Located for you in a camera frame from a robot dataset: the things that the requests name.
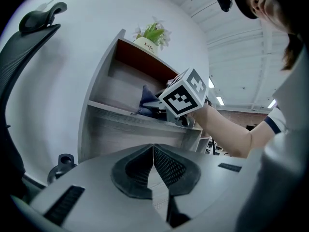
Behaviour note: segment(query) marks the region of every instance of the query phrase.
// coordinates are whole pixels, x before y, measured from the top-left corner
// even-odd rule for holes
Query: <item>woman's hair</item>
[[[293,65],[295,64],[298,58],[298,55],[300,54],[303,48],[303,43],[297,37],[297,35],[288,34],[288,36],[290,42],[284,51],[283,60],[285,62],[285,65],[282,69],[283,71],[292,69]]]

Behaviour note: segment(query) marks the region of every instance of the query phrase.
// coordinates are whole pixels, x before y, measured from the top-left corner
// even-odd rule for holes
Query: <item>flower pot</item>
[[[158,56],[158,47],[152,41],[147,38],[140,37],[134,41],[134,44],[139,45],[141,48],[148,52],[151,52],[155,56]]]

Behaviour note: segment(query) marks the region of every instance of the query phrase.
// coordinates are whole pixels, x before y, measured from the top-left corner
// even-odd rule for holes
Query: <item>potted plant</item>
[[[163,21],[157,20],[154,16],[153,19],[154,23],[147,25],[145,29],[135,29],[134,43],[158,56],[158,46],[161,46],[161,50],[164,46],[169,46],[171,32],[163,27]]]

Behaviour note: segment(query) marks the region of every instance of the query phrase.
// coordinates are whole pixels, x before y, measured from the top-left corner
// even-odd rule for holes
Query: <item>woman's arm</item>
[[[206,104],[190,115],[227,153],[235,157],[246,158],[252,148],[264,147],[275,136],[264,121],[252,131],[248,131]]]

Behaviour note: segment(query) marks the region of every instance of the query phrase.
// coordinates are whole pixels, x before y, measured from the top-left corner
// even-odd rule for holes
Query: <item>folded cloth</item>
[[[157,102],[159,99],[150,91],[147,84],[143,86],[143,93],[141,95],[139,109],[136,114],[148,116],[148,117],[156,117],[156,111],[151,108],[144,107],[144,103],[148,102]]]

